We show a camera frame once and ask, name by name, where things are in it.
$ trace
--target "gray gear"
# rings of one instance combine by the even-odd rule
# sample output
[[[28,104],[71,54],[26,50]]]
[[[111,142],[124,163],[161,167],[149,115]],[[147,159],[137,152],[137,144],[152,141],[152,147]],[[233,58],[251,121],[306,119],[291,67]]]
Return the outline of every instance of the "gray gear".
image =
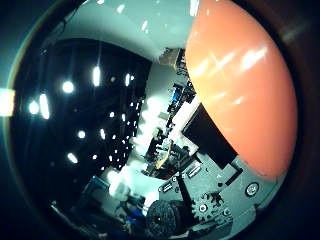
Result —
[[[214,216],[220,209],[220,202],[210,194],[204,194],[199,199],[193,200],[193,202],[193,216],[202,223],[214,220]]]

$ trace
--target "mechanical part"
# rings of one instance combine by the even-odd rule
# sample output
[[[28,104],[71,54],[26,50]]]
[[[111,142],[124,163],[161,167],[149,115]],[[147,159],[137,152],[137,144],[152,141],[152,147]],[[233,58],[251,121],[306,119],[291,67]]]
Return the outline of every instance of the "mechanical part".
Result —
[[[259,184],[254,182],[254,183],[250,183],[249,186],[246,189],[246,195],[248,197],[253,197],[254,195],[256,195],[256,193],[259,190]]]
[[[184,233],[193,221],[183,202],[158,200],[150,206],[146,224],[152,237],[167,239]]]
[[[221,203],[212,195],[204,194],[199,199],[194,200],[194,204],[192,204],[193,216],[202,223],[211,221],[220,205]]]
[[[167,152],[166,156],[165,156],[163,159],[161,159],[160,161],[158,161],[158,162],[156,163],[156,169],[161,168],[162,165],[169,159],[169,156],[170,156],[170,154],[171,154],[172,144],[173,144],[173,142],[170,140],[168,152]]]

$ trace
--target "screw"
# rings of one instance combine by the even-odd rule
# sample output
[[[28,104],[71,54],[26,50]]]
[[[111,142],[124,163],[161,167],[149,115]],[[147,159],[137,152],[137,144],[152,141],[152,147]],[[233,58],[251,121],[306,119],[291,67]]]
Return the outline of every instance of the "screw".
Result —
[[[205,204],[200,205],[200,207],[199,207],[200,212],[206,212],[207,210],[208,210],[207,205],[205,205]]]
[[[254,182],[250,183],[246,189],[246,194],[248,197],[253,197],[259,190],[259,184]]]
[[[225,208],[224,210],[223,210],[223,216],[228,216],[228,215],[230,215],[230,210],[228,209],[228,208]]]

